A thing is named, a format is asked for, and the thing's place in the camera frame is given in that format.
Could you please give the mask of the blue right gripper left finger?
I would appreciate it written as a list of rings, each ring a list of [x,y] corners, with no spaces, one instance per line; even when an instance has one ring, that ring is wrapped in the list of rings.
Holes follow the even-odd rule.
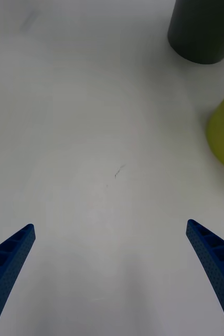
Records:
[[[0,244],[0,316],[35,239],[34,225],[27,224]]]

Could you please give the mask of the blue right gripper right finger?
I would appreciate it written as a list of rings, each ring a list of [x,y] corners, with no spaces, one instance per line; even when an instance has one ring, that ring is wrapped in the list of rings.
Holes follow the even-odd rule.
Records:
[[[224,240],[193,219],[187,222],[186,236],[224,312]]]

